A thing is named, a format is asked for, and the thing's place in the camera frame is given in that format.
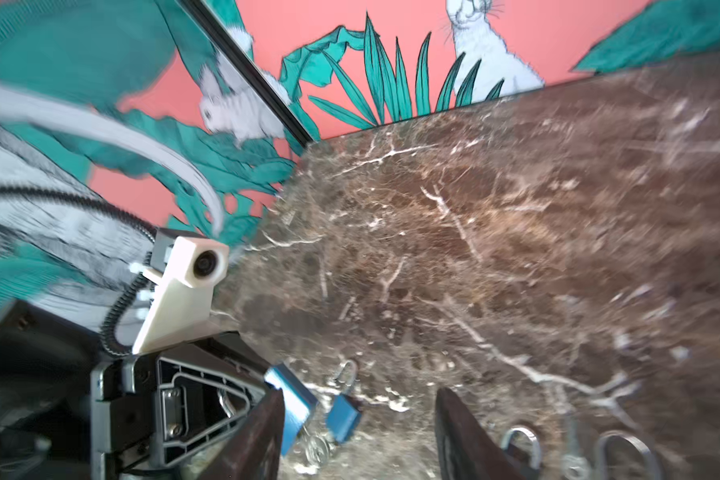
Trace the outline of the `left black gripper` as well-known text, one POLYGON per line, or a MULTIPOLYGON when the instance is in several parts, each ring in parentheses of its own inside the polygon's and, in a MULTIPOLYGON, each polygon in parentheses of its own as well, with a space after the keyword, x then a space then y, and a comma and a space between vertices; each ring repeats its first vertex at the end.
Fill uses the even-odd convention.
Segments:
POLYGON ((268 366, 239 335, 104 356, 90 374, 91 477, 172 479, 241 428, 271 389, 268 366))

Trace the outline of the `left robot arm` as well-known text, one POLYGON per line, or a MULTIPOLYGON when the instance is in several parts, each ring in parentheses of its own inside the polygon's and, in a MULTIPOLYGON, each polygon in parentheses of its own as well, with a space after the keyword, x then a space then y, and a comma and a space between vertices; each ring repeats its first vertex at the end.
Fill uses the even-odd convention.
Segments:
POLYGON ((0 308, 0 479, 274 479, 284 413, 235 332, 112 357, 91 331, 0 308))

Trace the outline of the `left black frame post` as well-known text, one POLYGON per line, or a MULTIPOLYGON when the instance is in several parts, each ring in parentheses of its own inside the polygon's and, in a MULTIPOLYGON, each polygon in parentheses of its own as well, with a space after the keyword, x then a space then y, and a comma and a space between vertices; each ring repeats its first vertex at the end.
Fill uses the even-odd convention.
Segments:
POLYGON ((183 0, 180 1, 180 4, 217 50, 230 61, 242 75, 242 78, 283 124, 285 131, 290 133, 302 148, 306 148, 312 143, 314 141, 312 136, 265 79, 262 71, 239 48, 208 5, 200 0, 183 0))

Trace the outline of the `red padlock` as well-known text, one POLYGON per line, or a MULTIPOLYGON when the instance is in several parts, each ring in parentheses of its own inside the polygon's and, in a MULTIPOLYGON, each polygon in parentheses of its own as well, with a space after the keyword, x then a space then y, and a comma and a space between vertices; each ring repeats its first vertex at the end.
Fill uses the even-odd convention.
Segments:
POLYGON ((638 436, 623 430, 610 430, 599 435, 594 446, 595 479, 610 479, 619 463, 636 467, 644 479, 664 479, 659 457, 638 436))

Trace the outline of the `small black padlock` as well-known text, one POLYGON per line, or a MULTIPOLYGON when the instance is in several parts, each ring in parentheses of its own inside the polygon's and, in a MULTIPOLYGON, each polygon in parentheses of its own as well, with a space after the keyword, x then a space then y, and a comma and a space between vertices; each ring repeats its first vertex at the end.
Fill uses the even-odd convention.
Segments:
POLYGON ((524 479, 541 476, 543 450, 538 434, 526 425, 513 425, 502 436, 500 448, 524 479))

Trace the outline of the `black padlock silver key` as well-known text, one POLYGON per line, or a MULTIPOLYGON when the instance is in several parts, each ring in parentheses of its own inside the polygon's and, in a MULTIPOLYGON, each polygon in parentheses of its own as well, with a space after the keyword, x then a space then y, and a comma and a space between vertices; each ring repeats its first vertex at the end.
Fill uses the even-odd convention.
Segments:
POLYGON ((567 480, 588 480, 591 476, 591 465, 579 444, 575 416, 566 414, 563 417, 563 426, 565 451, 560 459, 562 475, 567 480))

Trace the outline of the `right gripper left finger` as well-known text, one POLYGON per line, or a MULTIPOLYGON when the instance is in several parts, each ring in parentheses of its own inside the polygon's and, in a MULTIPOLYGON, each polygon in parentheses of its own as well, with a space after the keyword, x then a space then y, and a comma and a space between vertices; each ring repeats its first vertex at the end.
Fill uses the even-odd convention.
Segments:
POLYGON ((277 479, 284 419, 282 391, 270 390, 199 479, 277 479))

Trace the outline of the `blue padlock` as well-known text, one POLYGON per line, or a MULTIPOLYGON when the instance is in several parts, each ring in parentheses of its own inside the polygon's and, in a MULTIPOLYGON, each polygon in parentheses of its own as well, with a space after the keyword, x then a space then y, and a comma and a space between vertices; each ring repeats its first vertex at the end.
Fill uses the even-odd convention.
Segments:
POLYGON ((305 384, 283 363, 272 365, 265 381, 280 390, 284 399, 284 426, 281 456, 285 457, 295 444, 303 427, 314 413, 318 400, 305 384))
POLYGON ((362 416, 360 404, 352 396, 357 373, 357 362, 348 359, 333 378, 340 391, 326 415, 325 426, 337 444, 344 444, 350 439, 362 416))

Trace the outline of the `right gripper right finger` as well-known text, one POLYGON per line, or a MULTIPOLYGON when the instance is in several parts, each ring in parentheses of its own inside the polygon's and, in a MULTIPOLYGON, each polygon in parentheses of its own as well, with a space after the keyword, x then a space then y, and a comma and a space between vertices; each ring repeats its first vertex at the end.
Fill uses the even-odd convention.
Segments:
POLYGON ((439 388, 434 431, 440 477, 459 479, 536 479, 537 471, 494 443, 458 395, 439 388))

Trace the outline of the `left blue padlock key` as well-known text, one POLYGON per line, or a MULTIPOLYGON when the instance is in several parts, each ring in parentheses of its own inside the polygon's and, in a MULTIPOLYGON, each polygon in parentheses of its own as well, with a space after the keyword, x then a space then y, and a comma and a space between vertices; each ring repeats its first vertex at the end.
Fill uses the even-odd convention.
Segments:
POLYGON ((331 458, 331 446, 322 435, 306 434, 304 453, 310 466, 321 468, 331 458))

